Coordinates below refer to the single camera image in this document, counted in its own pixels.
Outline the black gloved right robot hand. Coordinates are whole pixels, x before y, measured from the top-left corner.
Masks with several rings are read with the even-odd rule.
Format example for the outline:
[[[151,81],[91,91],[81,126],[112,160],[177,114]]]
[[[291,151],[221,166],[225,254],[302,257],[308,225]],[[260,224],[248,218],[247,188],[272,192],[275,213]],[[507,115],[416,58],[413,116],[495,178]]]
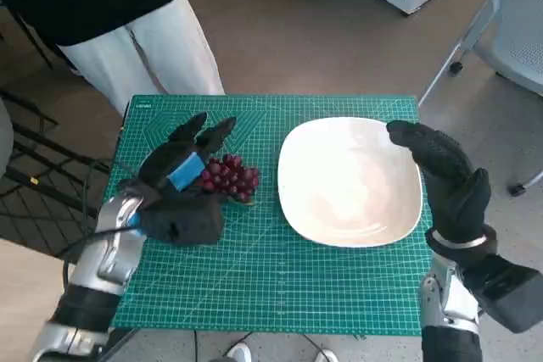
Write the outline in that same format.
[[[480,239],[490,202],[488,171],[475,169],[460,144],[442,131],[404,120],[391,121],[386,129],[423,172],[433,230],[455,244]]]

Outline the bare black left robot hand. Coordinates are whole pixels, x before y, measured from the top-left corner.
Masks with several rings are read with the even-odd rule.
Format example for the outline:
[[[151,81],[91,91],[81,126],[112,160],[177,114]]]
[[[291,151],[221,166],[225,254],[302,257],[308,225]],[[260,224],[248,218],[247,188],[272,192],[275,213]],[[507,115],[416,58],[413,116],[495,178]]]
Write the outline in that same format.
[[[204,128],[201,112],[180,124],[142,163],[138,179],[163,197],[175,197],[199,178],[237,123],[229,117]]]

